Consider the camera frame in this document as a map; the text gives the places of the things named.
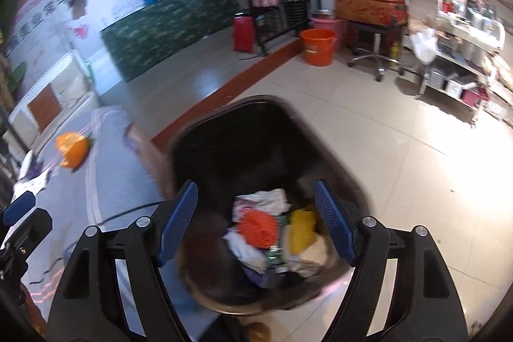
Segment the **left hand with gold nails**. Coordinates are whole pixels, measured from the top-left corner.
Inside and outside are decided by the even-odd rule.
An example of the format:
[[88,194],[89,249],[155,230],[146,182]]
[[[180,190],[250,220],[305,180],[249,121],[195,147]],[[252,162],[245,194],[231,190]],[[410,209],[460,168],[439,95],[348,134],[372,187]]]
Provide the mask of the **left hand with gold nails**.
[[44,336],[47,328],[47,323],[44,320],[38,306],[32,300],[32,297],[29,294],[27,288],[23,284],[20,284],[20,287],[25,296],[25,307],[29,317],[29,322],[40,335]]

